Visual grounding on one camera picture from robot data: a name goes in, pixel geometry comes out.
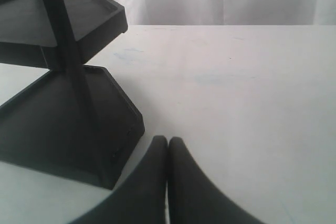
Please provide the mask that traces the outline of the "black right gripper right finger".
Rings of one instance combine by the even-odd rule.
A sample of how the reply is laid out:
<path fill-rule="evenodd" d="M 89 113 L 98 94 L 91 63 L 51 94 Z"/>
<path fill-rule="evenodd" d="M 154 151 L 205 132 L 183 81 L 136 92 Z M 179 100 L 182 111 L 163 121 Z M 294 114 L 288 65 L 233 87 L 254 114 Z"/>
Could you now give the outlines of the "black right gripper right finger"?
<path fill-rule="evenodd" d="M 167 193 L 170 223 L 262 223 L 211 182 L 180 137 L 169 142 Z"/>

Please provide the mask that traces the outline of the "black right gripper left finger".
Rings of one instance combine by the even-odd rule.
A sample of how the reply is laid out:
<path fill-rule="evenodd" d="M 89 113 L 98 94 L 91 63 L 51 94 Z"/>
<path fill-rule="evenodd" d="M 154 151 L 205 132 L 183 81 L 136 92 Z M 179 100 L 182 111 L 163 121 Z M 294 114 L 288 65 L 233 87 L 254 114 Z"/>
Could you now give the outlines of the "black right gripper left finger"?
<path fill-rule="evenodd" d="M 72 223 L 166 223 L 167 139 L 155 136 L 133 172 L 107 197 Z"/>

